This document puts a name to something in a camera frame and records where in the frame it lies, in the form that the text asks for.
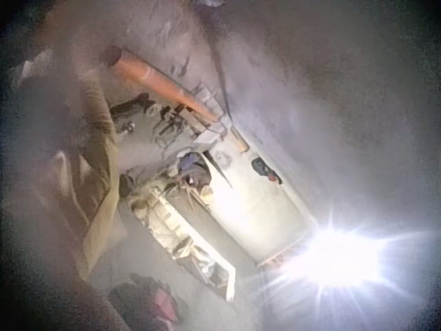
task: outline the fabric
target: fabric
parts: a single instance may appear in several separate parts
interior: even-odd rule
[[[1,266],[2,320],[14,330],[129,330],[84,280],[108,237],[119,177],[114,128],[98,82],[86,77],[82,84],[90,135],[80,150],[48,154],[54,156],[49,164],[41,157],[34,162],[46,148],[42,140],[23,134],[24,122],[37,123],[12,113],[20,131],[9,132],[8,153],[2,150]],[[23,142],[28,148],[17,148]]]
[[[17,183],[2,208],[27,219],[39,215],[60,241],[60,254],[73,260],[87,279],[109,236],[119,200],[116,133],[99,82],[92,76],[81,82],[81,101],[89,126],[88,140],[75,151],[60,150],[36,178]]]

